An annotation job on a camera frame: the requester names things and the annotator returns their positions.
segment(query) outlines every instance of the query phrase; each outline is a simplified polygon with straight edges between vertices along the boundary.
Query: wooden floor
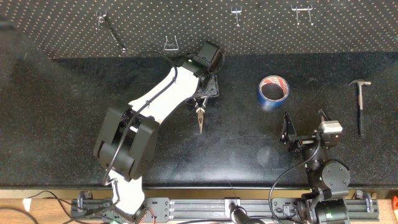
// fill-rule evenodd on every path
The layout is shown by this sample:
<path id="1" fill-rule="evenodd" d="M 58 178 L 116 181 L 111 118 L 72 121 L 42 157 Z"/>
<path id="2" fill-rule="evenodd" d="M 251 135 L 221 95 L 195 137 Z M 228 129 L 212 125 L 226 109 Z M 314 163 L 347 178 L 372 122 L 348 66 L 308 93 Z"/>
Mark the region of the wooden floor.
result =
<path id="1" fill-rule="evenodd" d="M 63 203 L 63 205 L 69 213 L 70 205 L 66 203 Z M 1 207 L 12 207 L 25 210 L 22 199 L 0 199 L 0 208 Z M 397 224 L 396 218 L 392 211 L 391 200 L 379 200 L 379 209 L 380 222 L 363 222 L 363 224 Z M 69 220 L 69 217 L 67 217 L 67 215 L 63 212 L 56 200 L 32 199 L 29 213 L 37 220 L 39 224 L 63 223 Z M 0 223 L 31 224 L 33 221 L 21 213 L 11 210 L 0 210 Z"/>

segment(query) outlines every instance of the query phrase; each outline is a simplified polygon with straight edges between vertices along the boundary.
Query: hammer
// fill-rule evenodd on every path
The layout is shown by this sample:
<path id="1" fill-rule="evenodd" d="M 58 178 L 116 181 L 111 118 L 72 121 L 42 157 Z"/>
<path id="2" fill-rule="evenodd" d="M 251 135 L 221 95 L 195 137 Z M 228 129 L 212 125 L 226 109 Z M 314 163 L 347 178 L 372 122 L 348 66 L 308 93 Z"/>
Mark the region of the hammer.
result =
<path id="1" fill-rule="evenodd" d="M 348 85 L 356 83 L 358 85 L 358 103 L 359 103 L 359 110 L 358 110 L 358 133 L 361 137 L 365 136 L 364 130 L 364 118 L 363 118 L 363 106 L 362 106 L 362 86 L 363 85 L 370 85 L 372 82 L 364 81 L 363 79 L 354 80 Z"/>

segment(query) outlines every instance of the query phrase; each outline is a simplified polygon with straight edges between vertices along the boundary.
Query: black countertop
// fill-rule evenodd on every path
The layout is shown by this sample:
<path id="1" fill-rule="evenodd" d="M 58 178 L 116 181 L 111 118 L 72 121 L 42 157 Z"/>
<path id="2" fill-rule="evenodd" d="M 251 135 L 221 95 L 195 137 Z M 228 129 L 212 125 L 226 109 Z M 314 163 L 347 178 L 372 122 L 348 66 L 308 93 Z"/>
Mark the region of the black countertop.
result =
<path id="1" fill-rule="evenodd" d="M 140 97 L 170 65 L 161 58 L 49 60 L 38 50 L 15 50 L 25 45 L 0 58 L 0 186 L 101 188 L 104 169 L 92 150 L 108 106 Z M 257 86 L 268 75 L 285 78 L 290 95 L 264 112 Z M 356 86 L 347 85 L 357 78 L 373 82 L 363 89 L 364 139 L 357 135 Z M 144 188 L 269 188 L 302 161 L 279 143 L 284 112 L 306 135 L 318 127 L 319 109 L 343 126 L 329 156 L 349 165 L 352 188 L 398 187 L 397 53 L 227 57 L 218 81 L 220 97 L 208 104 L 203 134 L 185 103 L 162 123 Z M 279 184 L 306 186 L 303 167 Z"/>

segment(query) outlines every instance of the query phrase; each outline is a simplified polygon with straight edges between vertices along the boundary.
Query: orange object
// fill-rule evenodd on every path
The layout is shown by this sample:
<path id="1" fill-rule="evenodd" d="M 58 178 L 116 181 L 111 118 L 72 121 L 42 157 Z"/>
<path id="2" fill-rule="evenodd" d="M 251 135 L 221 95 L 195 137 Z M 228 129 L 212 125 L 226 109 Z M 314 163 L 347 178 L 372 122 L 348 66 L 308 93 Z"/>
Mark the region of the orange object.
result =
<path id="1" fill-rule="evenodd" d="M 394 196 L 392 199 L 392 209 L 394 211 L 394 215 L 396 216 L 396 220 L 398 222 L 398 197 Z"/>

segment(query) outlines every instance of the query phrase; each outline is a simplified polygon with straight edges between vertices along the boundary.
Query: perforated metal panel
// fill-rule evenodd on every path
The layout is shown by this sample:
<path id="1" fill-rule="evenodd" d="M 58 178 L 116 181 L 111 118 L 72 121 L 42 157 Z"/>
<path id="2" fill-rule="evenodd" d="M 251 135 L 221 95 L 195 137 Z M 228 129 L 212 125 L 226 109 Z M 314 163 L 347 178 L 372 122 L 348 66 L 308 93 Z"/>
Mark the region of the perforated metal panel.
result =
<path id="1" fill-rule="evenodd" d="M 296 13 L 291 6 L 313 7 Z M 242 6 L 236 26 L 231 6 Z M 121 42 L 101 25 L 107 12 Z M 14 22 L 50 58 L 131 57 L 154 50 L 167 55 L 197 52 L 204 41 L 231 55 L 398 50 L 398 2 L 390 0 L 0 0 L 0 14 Z M 165 36 L 178 51 L 164 51 Z"/>

